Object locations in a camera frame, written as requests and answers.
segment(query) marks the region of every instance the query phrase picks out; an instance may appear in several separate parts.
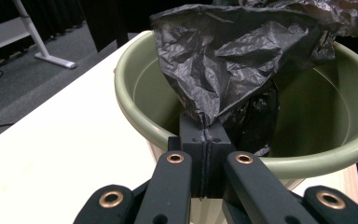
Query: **brass grommet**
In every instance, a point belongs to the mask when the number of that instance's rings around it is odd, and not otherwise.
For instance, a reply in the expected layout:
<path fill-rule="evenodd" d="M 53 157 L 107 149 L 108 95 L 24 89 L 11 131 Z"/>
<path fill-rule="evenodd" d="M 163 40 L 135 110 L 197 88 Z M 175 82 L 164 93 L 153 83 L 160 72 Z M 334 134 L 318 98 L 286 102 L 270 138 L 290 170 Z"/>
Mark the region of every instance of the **brass grommet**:
<path fill-rule="evenodd" d="M 249 157 L 245 154 L 240 154 L 240 155 L 237 155 L 235 157 L 235 159 L 240 162 L 240 163 L 244 163 L 244 164 L 249 164 L 249 163 L 252 163 L 253 162 L 253 159 L 252 157 Z"/>
<path fill-rule="evenodd" d="M 114 200 L 108 200 L 109 196 L 114 196 Z M 108 191 L 100 198 L 100 206 L 104 208 L 112 208 L 118 206 L 121 202 L 123 202 L 123 194 L 119 191 Z"/>
<path fill-rule="evenodd" d="M 171 154 L 167 157 L 167 161 L 170 163 L 180 163 L 185 159 L 185 157 L 183 157 L 180 154 Z"/>
<path fill-rule="evenodd" d="M 326 190 L 317 192 L 316 198 L 322 204 L 333 209 L 343 209 L 346 206 L 345 202 L 341 198 L 339 198 L 336 194 Z"/>

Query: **white desk leg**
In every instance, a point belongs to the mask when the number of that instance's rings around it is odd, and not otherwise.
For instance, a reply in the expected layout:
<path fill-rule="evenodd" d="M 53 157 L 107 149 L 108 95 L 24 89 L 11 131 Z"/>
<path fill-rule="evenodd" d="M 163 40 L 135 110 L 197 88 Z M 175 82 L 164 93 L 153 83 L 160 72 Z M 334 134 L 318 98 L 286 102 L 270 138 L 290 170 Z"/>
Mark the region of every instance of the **white desk leg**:
<path fill-rule="evenodd" d="M 35 57 L 48 61 L 50 63 L 56 63 L 58 65 L 67 67 L 67 68 L 75 68 L 77 66 L 76 63 L 72 63 L 66 61 L 65 59 L 57 58 L 48 54 L 48 50 L 46 49 L 45 44 L 40 38 L 39 33 L 37 32 L 36 28 L 34 27 L 34 23 L 32 22 L 30 16 L 28 15 L 27 11 L 25 10 L 24 6 L 22 5 L 21 0 L 13 0 L 14 5 L 16 6 L 17 10 L 20 13 L 20 17 L 22 23 L 24 23 L 25 28 L 28 30 L 28 33 L 31 35 L 32 39 L 37 45 L 39 49 L 39 53 L 36 53 Z"/>

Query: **white table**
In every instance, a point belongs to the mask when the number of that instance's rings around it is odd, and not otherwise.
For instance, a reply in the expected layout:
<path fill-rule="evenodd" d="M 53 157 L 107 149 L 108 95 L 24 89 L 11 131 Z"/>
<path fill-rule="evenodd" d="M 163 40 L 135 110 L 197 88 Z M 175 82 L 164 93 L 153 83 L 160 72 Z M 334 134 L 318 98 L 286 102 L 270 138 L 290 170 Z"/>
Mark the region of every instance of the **white table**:
<path fill-rule="evenodd" d="M 114 87 L 117 61 L 140 35 L 0 135 L 0 223 L 73 223 L 96 189 L 135 189 L 151 177 L 149 145 L 121 113 Z M 358 202 L 355 168 L 295 191 L 326 185 Z"/>
<path fill-rule="evenodd" d="M 12 1 L 16 9 L 19 11 L 20 16 L 13 20 L 0 23 L 0 48 L 30 35 L 40 51 L 36 53 L 36 58 L 67 68 L 77 67 L 76 63 L 69 62 L 65 59 L 57 58 L 48 54 L 48 50 L 46 49 L 42 38 L 34 27 L 34 23 L 25 10 L 25 7 L 22 5 L 21 0 Z"/>

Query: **plastic bag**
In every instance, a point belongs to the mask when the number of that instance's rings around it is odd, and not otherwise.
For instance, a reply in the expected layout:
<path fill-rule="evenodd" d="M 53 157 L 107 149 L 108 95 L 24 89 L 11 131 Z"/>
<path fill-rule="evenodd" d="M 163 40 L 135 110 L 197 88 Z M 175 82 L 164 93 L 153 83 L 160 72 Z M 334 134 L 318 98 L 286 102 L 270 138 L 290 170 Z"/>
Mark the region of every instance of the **plastic bag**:
<path fill-rule="evenodd" d="M 267 156 L 278 122 L 278 88 L 269 80 L 259 91 L 228 114 L 224 127 L 236 149 Z"/>
<path fill-rule="evenodd" d="M 279 71 L 334 59 L 327 27 L 298 11 L 185 5 L 150 19 L 161 71 L 203 127 L 225 123 Z"/>
<path fill-rule="evenodd" d="M 317 19 L 333 35 L 358 35 L 358 0 L 240 0 L 240 5 L 302 11 Z"/>

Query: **plastic bucket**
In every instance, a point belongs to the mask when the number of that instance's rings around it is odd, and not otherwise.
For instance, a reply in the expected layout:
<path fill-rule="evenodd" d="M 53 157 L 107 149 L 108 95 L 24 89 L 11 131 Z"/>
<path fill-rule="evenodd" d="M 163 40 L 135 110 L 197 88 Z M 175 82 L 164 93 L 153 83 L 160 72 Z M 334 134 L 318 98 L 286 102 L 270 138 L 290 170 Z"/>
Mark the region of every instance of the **plastic bucket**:
<path fill-rule="evenodd" d="M 331 62 L 274 78 L 281 111 L 272 153 L 262 161 L 283 183 L 326 175 L 358 162 L 358 55 L 338 43 L 335 49 L 337 65 Z M 159 70 L 152 32 L 122 55 L 115 88 L 132 126 L 155 151 L 166 150 L 183 108 Z"/>

